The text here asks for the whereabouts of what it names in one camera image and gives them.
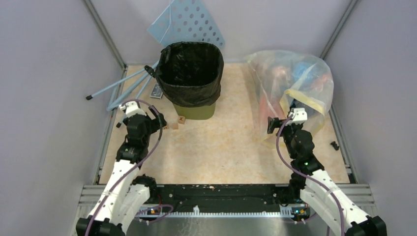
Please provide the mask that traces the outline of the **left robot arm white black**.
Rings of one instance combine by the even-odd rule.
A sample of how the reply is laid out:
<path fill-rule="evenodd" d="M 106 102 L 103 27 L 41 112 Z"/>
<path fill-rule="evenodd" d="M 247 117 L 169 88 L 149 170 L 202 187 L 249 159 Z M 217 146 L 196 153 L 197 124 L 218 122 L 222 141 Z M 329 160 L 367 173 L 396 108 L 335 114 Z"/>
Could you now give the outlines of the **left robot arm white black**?
<path fill-rule="evenodd" d="M 140 107 L 121 110 L 128 114 L 127 135 L 117 152 L 112 174 L 97 203 L 76 223 L 79 236 L 124 236 L 144 203 L 157 199 L 155 179 L 138 173 L 162 138 L 166 121 L 154 106 L 151 119 Z"/>

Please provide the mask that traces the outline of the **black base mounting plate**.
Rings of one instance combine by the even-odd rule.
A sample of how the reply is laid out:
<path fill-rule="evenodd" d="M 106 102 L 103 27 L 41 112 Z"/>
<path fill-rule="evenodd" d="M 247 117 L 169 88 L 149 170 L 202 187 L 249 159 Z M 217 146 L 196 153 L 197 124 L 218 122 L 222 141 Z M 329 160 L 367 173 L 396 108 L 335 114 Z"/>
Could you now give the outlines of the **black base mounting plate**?
<path fill-rule="evenodd" d="M 303 202 L 286 184 L 165 184 L 151 190 L 145 204 L 172 205 L 173 212 L 260 213 Z"/>

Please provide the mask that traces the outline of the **light blue tripod stand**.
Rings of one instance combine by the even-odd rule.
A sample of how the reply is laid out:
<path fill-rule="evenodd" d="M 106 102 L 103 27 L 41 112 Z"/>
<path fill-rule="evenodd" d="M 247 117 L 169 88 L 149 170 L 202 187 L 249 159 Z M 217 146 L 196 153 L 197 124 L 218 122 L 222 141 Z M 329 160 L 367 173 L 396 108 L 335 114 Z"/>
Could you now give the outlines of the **light blue tripod stand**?
<path fill-rule="evenodd" d="M 144 92 L 148 84 L 150 83 L 151 79 L 154 77 L 154 70 L 156 66 L 158 65 L 159 61 L 155 62 L 152 66 L 144 65 L 143 68 L 140 70 L 134 72 L 131 75 L 128 75 L 119 81 L 110 84 L 109 86 L 91 94 L 85 97 L 87 101 L 92 100 L 96 96 L 104 93 L 105 91 L 108 91 L 110 89 L 113 89 L 111 98 L 109 100 L 109 104 L 107 105 L 106 110 L 107 111 L 113 111 L 114 109 L 117 109 L 119 105 L 121 105 L 125 100 L 128 99 L 129 95 L 137 88 L 139 88 L 137 94 L 135 95 L 135 99 L 138 99 L 141 94 Z M 140 75 L 140 78 L 137 79 L 133 84 L 129 85 L 126 90 L 123 90 L 125 82 L 128 80 Z"/>

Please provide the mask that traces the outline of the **light blue perforated board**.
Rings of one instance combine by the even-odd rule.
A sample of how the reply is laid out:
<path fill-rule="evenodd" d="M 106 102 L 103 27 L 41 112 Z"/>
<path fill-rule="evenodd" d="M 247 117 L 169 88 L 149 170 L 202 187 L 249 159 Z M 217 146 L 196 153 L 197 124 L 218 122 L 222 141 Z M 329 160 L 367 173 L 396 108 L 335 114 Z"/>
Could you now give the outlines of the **light blue perforated board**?
<path fill-rule="evenodd" d="M 181 41 L 225 46 L 220 29 L 200 0 L 170 0 L 147 32 L 163 47 Z"/>

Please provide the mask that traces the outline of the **yellow translucent trash bag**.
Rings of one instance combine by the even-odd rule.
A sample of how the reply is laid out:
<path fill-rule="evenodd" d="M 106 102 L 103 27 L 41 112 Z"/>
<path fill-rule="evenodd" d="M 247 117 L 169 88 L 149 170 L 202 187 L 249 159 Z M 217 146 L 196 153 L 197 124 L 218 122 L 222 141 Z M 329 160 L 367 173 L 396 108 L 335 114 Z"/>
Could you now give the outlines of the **yellow translucent trash bag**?
<path fill-rule="evenodd" d="M 315 136 L 323 128 L 326 104 L 322 101 L 294 89 L 288 89 L 283 94 L 272 95 L 263 90 L 259 98 L 260 144 L 268 148 L 275 146 L 275 136 L 267 133 L 268 117 L 284 119 L 291 105 L 306 110 L 308 120 L 304 123 L 303 129 Z"/>

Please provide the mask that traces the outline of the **clear trash bag with waste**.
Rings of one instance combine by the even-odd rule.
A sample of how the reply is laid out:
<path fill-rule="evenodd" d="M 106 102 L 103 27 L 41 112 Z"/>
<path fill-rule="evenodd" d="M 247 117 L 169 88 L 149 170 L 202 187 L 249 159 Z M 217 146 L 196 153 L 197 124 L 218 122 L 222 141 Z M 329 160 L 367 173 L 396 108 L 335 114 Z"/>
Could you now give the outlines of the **clear trash bag with waste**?
<path fill-rule="evenodd" d="M 292 51 L 267 50 L 247 55 L 245 60 L 257 101 L 252 108 L 257 112 L 254 123 L 258 139 L 259 98 L 263 90 L 269 95 L 283 94 L 288 89 L 301 91 L 325 103 L 326 115 L 329 112 L 334 82 L 329 66 L 321 58 Z"/>

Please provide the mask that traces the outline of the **small black clip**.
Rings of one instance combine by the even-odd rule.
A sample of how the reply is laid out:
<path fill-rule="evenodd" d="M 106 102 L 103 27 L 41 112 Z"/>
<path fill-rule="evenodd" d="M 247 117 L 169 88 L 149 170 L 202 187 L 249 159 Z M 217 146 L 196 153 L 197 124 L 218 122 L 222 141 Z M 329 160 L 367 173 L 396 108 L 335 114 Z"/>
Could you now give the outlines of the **small black clip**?
<path fill-rule="evenodd" d="M 338 145 L 338 143 L 336 141 L 333 141 L 330 143 L 330 145 L 335 149 L 335 150 L 339 150 L 340 146 Z"/>

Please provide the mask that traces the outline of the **black trash bag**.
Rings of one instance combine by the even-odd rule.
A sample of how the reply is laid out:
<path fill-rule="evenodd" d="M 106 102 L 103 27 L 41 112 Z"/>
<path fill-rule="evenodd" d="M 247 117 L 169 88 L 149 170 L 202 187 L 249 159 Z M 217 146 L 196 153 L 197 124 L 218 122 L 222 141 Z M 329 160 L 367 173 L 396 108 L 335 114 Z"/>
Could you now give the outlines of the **black trash bag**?
<path fill-rule="evenodd" d="M 210 106 L 221 94 L 224 60 L 220 49 L 207 42 L 177 42 L 161 51 L 155 78 L 174 105 Z"/>

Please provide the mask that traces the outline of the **green mesh trash bin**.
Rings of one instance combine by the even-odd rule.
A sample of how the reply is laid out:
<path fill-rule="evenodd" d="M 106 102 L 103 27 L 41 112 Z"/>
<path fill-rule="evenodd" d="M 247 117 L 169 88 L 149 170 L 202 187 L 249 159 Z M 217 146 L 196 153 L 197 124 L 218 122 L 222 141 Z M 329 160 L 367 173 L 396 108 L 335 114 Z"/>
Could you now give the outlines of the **green mesh trash bin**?
<path fill-rule="evenodd" d="M 200 107 L 182 107 L 173 104 L 173 107 L 179 116 L 185 117 L 186 119 L 207 120 L 214 115 L 216 103 L 214 102 L 211 105 Z"/>

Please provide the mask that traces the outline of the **deck of playing cards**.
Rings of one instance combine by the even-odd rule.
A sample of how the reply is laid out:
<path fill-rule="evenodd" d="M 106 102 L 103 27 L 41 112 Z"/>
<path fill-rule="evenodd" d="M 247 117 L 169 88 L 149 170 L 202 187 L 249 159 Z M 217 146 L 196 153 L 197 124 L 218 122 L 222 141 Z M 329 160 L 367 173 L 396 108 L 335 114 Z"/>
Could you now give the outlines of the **deck of playing cards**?
<path fill-rule="evenodd" d="M 151 90 L 151 93 L 149 95 L 150 98 L 153 99 L 162 99 L 163 97 L 163 91 L 159 84 L 155 84 Z"/>

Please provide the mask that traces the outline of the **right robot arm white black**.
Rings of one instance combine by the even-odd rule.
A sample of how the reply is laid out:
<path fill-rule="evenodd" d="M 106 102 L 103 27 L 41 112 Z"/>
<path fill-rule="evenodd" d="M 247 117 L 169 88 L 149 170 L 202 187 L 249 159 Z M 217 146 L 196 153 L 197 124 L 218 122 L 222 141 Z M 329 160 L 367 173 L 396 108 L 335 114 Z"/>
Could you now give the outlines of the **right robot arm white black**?
<path fill-rule="evenodd" d="M 286 119 L 268 118 L 267 133 L 277 130 L 276 150 L 283 164 L 292 170 L 288 195 L 295 203 L 304 202 L 336 236 L 386 236 L 387 226 L 379 216 L 371 216 L 357 206 L 331 179 L 313 153 L 310 132 Z"/>

